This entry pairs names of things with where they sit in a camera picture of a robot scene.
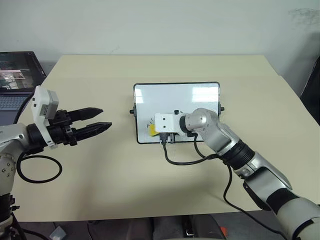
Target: small whiteboard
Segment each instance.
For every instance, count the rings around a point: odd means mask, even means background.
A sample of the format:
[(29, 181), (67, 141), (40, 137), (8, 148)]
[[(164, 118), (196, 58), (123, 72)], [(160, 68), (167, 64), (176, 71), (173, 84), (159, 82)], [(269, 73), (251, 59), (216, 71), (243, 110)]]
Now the small whiteboard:
[[(137, 83), (133, 86), (136, 140), (139, 144), (159, 143), (159, 136), (150, 136), (149, 127), (155, 114), (174, 114), (175, 110), (190, 114), (206, 108), (220, 114), (218, 82)], [(177, 143), (192, 142), (193, 137), (175, 136)]]

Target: laptop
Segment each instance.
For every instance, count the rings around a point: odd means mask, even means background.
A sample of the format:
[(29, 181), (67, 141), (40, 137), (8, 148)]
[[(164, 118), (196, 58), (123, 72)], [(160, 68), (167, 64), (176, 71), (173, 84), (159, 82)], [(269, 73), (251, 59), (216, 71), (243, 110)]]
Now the laptop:
[(0, 126), (13, 124), (23, 101), (45, 78), (33, 51), (0, 52)]

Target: table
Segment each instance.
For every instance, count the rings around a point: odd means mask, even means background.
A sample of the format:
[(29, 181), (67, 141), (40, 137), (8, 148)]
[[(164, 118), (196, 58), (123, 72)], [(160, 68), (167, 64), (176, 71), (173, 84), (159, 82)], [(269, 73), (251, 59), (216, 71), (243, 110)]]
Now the table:
[[(112, 127), (77, 146), (45, 149), (44, 155), (63, 166), (55, 181), (31, 184), (16, 176), (17, 218), (80, 221), (234, 212), (222, 199), (228, 170), (220, 160), (167, 163), (159, 144), (136, 142), (129, 114), (135, 83), (204, 81), (220, 82), (221, 121), (279, 168), (296, 194), (319, 203), (319, 126), (263, 56), (64, 55), (43, 83), (56, 91), (58, 109), (101, 108), (97, 117), (73, 126), (112, 122)], [(19, 121), (33, 123), (30, 106)], [(212, 153), (203, 143), (199, 148)], [(198, 158), (192, 143), (167, 149), (176, 161)], [(22, 170), (39, 180), (53, 176), (57, 167), (32, 159)], [(237, 177), (228, 199), (245, 210), (258, 209)]]

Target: whiteboard frame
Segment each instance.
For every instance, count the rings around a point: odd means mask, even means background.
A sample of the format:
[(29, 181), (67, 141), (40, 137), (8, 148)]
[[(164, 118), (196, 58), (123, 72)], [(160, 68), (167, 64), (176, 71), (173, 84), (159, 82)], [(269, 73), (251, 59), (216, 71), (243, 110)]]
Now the whiteboard frame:
[[(221, 114), (221, 104), (220, 104), (220, 83), (218, 81), (193, 81), (193, 82), (152, 82), (152, 83), (136, 83), (133, 85), (133, 111), (134, 111), (134, 118), (135, 118), (135, 135), (136, 135), (136, 142), (138, 144), (159, 144), (160, 141), (155, 142), (139, 142), (138, 139), (138, 120), (137, 120), (137, 105), (136, 105), (136, 86), (141, 85), (177, 85), (177, 84), (217, 84), (218, 85), (218, 117), (220, 117)], [(175, 143), (191, 143), (191, 141), (176, 141)]]

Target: white wall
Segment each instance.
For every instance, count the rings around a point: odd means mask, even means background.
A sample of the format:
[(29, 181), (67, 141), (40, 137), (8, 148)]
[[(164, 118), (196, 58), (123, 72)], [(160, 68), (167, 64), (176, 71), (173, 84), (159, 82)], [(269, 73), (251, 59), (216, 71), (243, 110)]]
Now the white wall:
[(320, 53), (319, 0), (0, 0), (0, 51), (264, 54), (299, 95)]

